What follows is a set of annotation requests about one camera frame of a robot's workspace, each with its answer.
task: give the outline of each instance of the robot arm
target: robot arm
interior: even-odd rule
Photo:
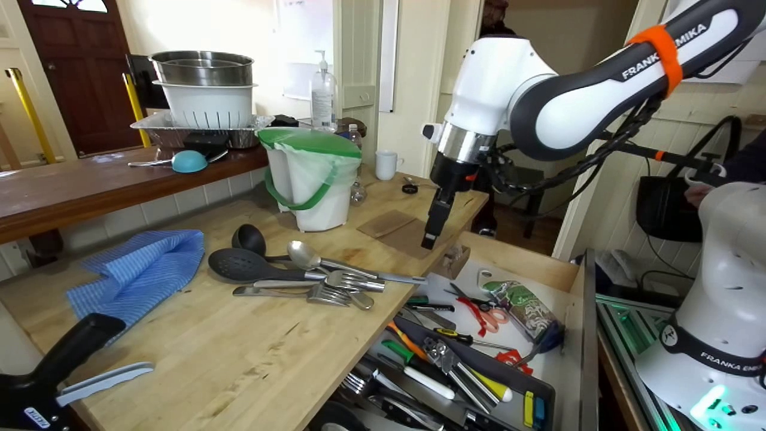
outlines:
[[[632,43],[592,69],[557,77],[523,39],[479,39],[463,54],[454,98],[437,139],[440,167],[420,246],[430,250],[452,205],[452,196],[476,157],[491,150],[491,137],[509,129],[530,157],[557,161],[585,148],[627,111],[663,98],[673,80],[695,77],[727,60],[766,29],[764,0],[685,3],[663,25],[673,65],[654,43]]]

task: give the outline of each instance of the blue cloth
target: blue cloth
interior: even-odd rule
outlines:
[[[85,262],[101,280],[78,286],[66,300],[78,318],[105,313],[127,329],[140,321],[171,292],[190,283],[205,254],[197,230],[151,230]]]

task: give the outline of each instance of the cup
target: cup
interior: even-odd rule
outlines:
[[[375,177],[381,181],[387,181],[397,174],[397,167],[400,167],[400,155],[393,154],[393,150],[378,150],[375,154]]]

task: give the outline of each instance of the sink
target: sink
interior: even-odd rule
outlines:
[[[0,374],[31,374],[40,349],[0,302]]]

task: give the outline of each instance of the bucket handle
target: bucket handle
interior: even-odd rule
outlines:
[[[268,192],[279,205],[285,205],[285,209],[290,209],[290,210],[309,210],[309,209],[312,209],[312,205],[327,195],[327,190],[333,187],[334,177],[338,177],[338,162],[333,162],[333,171],[327,173],[327,177],[321,181],[321,187],[318,187],[304,204],[293,204],[293,202],[290,202],[287,196],[282,196],[282,195],[278,192],[278,187],[273,185],[271,171],[268,171],[268,173],[266,173],[266,192]]]

